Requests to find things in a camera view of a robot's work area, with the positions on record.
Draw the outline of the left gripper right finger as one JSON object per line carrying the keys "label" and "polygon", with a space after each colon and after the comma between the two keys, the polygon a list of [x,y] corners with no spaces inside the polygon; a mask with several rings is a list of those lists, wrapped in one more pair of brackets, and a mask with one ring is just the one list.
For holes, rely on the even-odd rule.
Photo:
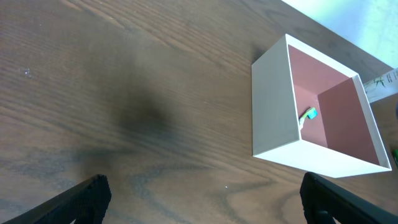
{"label": "left gripper right finger", "polygon": [[397,216],[358,197],[313,172],[300,187],[307,223],[397,223]]}

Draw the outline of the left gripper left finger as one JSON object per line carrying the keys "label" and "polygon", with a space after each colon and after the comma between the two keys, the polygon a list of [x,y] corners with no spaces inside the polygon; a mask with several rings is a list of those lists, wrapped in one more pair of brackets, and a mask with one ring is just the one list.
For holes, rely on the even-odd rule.
{"label": "left gripper left finger", "polygon": [[107,177],[96,174],[4,224],[101,224],[110,201]]}

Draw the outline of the green toothbrush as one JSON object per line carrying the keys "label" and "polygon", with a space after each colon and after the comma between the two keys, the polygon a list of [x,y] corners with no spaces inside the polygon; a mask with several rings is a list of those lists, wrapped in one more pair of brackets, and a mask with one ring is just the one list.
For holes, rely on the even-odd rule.
{"label": "green toothbrush", "polygon": [[318,115],[315,107],[307,109],[298,119],[299,128],[302,129],[306,119],[314,119]]}

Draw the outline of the green soap bar pack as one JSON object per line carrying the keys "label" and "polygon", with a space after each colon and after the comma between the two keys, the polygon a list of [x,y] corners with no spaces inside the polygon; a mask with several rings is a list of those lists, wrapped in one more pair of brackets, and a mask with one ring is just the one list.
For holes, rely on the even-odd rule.
{"label": "green soap bar pack", "polygon": [[396,163],[396,166],[398,166],[398,150],[397,149],[393,150],[392,155],[393,155],[394,161]]}

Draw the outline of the white lotion tube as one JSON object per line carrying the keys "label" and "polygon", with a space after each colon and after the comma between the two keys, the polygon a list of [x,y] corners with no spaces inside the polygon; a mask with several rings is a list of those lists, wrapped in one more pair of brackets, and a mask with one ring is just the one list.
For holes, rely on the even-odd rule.
{"label": "white lotion tube", "polygon": [[380,77],[363,84],[369,103],[395,95],[397,89],[397,69],[393,69]]}

